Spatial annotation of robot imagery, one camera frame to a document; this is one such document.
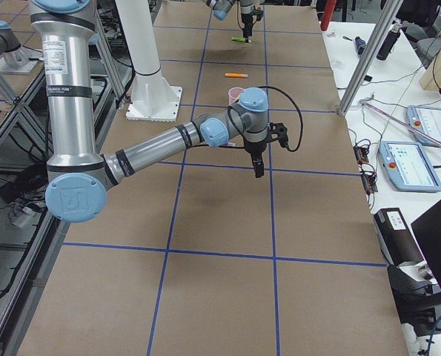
pink cup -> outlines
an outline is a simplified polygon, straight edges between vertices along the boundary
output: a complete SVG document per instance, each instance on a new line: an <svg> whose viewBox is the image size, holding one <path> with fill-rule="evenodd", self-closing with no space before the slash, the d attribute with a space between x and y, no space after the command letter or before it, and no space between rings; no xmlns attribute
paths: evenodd
<svg viewBox="0 0 441 356"><path fill-rule="evenodd" d="M228 104L232 105L238 98L240 94L243 93L243 88L234 87L228 91Z"/></svg>

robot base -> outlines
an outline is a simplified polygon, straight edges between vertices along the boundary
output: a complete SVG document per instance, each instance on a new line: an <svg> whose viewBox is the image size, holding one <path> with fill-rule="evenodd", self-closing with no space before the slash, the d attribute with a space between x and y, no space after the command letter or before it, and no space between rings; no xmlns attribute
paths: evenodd
<svg viewBox="0 0 441 356"><path fill-rule="evenodd" d="M10 67L9 65L7 65L6 59L4 59L4 56L2 56L0 58L0 73L1 74L27 75L39 63L39 58L41 58L43 56L42 51L38 52L36 50L30 50L27 48L22 48L22 50L27 55L27 57L30 59L30 61L28 63L26 63L25 65L22 65L19 68L14 68L14 67Z"/></svg>
<svg viewBox="0 0 441 356"><path fill-rule="evenodd" d="M174 122L181 102L182 87L171 87L166 79L161 78L162 89L153 90L148 83L142 90L133 88L130 107L126 117L129 120L150 120Z"/></svg>

black bottle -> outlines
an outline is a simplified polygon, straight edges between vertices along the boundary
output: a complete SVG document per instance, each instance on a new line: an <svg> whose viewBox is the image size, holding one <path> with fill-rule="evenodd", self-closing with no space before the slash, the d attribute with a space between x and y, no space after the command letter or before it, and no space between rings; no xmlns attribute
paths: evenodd
<svg viewBox="0 0 441 356"><path fill-rule="evenodd" d="M393 25L393 28L390 30L390 32L388 32L388 35L386 35L385 41L383 42L382 47L380 48L377 54L377 58L380 61L384 61L388 57L388 54L390 54L391 49L393 48L395 43L397 43L400 34L399 31L400 28L401 28L401 24L399 22L396 22Z"/></svg>

green marker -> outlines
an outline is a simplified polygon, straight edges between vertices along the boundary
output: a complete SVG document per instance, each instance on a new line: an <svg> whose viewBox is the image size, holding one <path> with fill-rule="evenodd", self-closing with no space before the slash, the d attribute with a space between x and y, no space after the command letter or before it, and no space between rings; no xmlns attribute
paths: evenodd
<svg viewBox="0 0 441 356"><path fill-rule="evenodd" d="M243 39L242 37L232 37L232 41L251 43L250 39Z"/></svg>

table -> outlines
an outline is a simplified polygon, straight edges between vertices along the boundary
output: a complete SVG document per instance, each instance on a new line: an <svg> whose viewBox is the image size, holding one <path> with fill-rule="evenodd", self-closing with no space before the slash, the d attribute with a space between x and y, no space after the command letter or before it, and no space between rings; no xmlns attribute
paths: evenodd
<svg viewBox="0 0 441 356"><path fill-rule="evenodd" d="M334 79L338 88L347 87L348 81L359 61L354 43L343 39L343 36L347 36L351 39L360 36L367 41L373 27L373 24L331 22L328 30L324 33L323 38L329 59L332 63ZM381 117L378 113L365 109L364 118L360 108L354 108L358 100L367 98L372 94L375 95L376 99L382 102L397 103L398 100L401 99L399 103L404 106L435 102L432 106L441 108L441 96L438 93L421 89L419 79L425 72L425 69L421 67L421 62L404 36L398 38L393 52L385 61L374 60L368 71L368 75L373 77L372 82L382 82L390 79L399 79L415 71L417 71L416 76L407 76L397 82L363 85L359 89L352 104L353 106L346 115L348 127L353 130L353 132L351 131L352 142L365 138L370 139L372 142L378 142L379 134L372 128L377 129L379 132L385 129L386 119ZM339 95L343 93L344 90L339 90ZM404 108L395 108L394 105L384 105L379 102L371 103L388 113L394 112L393 115L395 117L405 121ZM389 124L383 134L383 139L387 141L416 141L409 131L395 123ZM406 219L406 222L411 224L416 218L441 199L441 192L434 194L398 192L389 182L384 168L377 164L377 149L377 145L372 145L371 152L369 153L371 162L375 168L377 168L378 174L378 193L371 198L371 213L374 214L381 208L398 207ZM441 165L440 148L426 147L425 150L434 165ZM437 174L441 180L441 169L437 170ZM433 346L432 353L441 355L441 335L435 336L434 341L436 345ZM421 337L420 342L424 347L425 337Z"/></svg>
<svg viewBox="0 0 441 356"><path fill-rule="evenodd" d="M163 3L156 43L183 86L178 122L223 111L228 88L274 85L303 110L301 152L271 145L262 179L244 152L212 148L126 179L70 227L19 356L405 355L315 10L265 7L253 43L238 34L235 16ZM269 97L295 142L291 104ZM170 127L122 111L102 151Z"/></svg>

